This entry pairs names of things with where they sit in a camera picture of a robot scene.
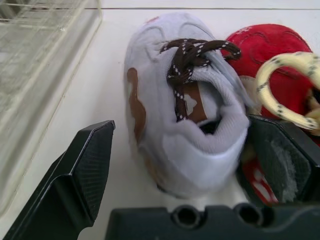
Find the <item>brown patch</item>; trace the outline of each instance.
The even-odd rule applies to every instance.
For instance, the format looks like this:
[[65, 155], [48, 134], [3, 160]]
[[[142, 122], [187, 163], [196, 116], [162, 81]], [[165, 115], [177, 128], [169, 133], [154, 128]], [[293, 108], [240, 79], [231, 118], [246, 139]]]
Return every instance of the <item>brown patch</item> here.
[[204, 120], [207, 120], [208, 118], [206, 116], [204, 106], [202, 104], [198, 83], [191, 82], [188, 84], [184, 84], [183, 93], [184, 97], [186, 97], [186, 95], [189, 95], [193, 100], [196, 101], [196, 105], [193, 107], [192, 113], [188, 115], [188, 118], [196, 124]]
[[146, 109], [138, 99], [138, 72], [135, 68], [130, 68], [127, 72], [127, 79], [132, 84], [132, 90], [129, 97], [131, 114], [135, 119], [134, 135], [139, 142], [141, 134], [146, 124]]
[[147, 21], [146, 24], [150, 24], [150, 23], [154, 22], [155, 20], [157, 20], [158, 18], [159, 18], [159, 17], [156, 16], [156, 17], [150, 19], [149, 21]]

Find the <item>shoelace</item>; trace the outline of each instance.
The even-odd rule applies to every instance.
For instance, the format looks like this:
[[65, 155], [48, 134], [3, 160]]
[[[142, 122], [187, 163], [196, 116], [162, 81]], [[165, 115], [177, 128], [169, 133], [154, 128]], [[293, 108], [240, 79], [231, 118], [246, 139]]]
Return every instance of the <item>shoelace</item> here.
[[272, 95], [269, 86], [270, 75], [276, 69], [284, 66], [292, 67], [308, 76], [315, 87], [320, 89], [320, 64], [317, 55], [309, 52], [279, 54], [266, 61], [256, 74], [256, 91], [261, 103], [279, 118], [293, 122], [300, 128], [310, 130], [314, 135], [319, 135], [320, 112], [318, 109], [303, 116], [280, 104]]
[[167, 82], [174, 91], [176, 121], [179, 122], [188, 119], [183, 85], [193, 82], [191, 77], [194, 67], [206, 67], [210, 64], [204, 53], [224, 49], [231, 53], [224, 57], [227, 60], [239, 59], [241, 50], [233, 43], [224, 40], [206, 41], [183, 38], [166, 43], [160, 52], [174, 47], [178, 47], [178, 49], [172, 59]]

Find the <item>brown shoelace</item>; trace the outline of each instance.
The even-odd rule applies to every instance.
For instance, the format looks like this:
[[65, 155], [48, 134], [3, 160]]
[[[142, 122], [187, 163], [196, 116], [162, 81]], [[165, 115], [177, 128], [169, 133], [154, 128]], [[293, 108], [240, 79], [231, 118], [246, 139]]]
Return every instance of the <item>brown shoelace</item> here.
[[183, 85], [193, 82], [191, 77], [194, 67], [206, 67], [210, 64], [204, 53], [224, 49], [230, 53], [224, 58], [228, 60], [239, 59], [241, 50], [233, 43], [224, 40], [206, 41], [186, 38], [168, 42], [160, 52], [174, 47], [178, 49], [172, 59], [167, 81], [174, 91], [176, 121], [179, 122], [188, 119]]

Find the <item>red baby shoe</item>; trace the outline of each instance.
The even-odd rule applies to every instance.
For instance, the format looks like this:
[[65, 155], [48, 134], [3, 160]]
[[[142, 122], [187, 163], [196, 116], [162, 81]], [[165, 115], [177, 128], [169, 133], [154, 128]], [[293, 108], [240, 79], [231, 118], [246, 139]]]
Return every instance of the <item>red baby shoe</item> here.
[[[277, 24], [253, 25], [240, 29], [229, 36], [227, 41], [241, 49], [239, 60], [229, 60], [242, 79], [254, 80], [259, 68], [267, 60], [283, 53], [312, 52], [306, 41], [292, 29]], [[307, 77], [293, 68], [282, 67], [270, 77], [270, 89], [275, 99], [288, 109], [305, 115], [308, 91], [313, 84]], [[278, 118], [262, 107], [261, 115]], [[264, 204], [274, 204], [278, 200], [267, 183], [257, 158], [242, 164], [242, 172], [255, 194]]]

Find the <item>white table surface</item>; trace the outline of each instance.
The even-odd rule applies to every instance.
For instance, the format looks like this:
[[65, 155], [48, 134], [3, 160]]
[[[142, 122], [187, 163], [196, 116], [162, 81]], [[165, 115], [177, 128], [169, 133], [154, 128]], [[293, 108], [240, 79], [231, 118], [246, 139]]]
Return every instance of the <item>white table surface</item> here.
[[[191, 204], [234, 206], [246, 200], [239, 184], [232, 178], [220, 192], [195, 200], [178, 200], [159, 192], [143, 168], [135, 164], [129, 146], [125, 117], [123, 68], [131, 35], [145, 21], [174, 12], [164, 9], [104, 10], [104, 21], [80, 65], [67, 92], [47, 128], [8, 211], [0, 219], [0, 239], [6, 234], [40, 180], [57, 157], [63, 153], [78, 130], [105, 120], [114, 120], [109, 177], [97, 220], [84, 229], [79, 240], [102, 240], [114, 208], [167, 207]], [[320, 53], [320, 10], [188, 9], [199, 17], [218, 39], [252, 24], [275, 23], [299, 32], [316, 53]]]

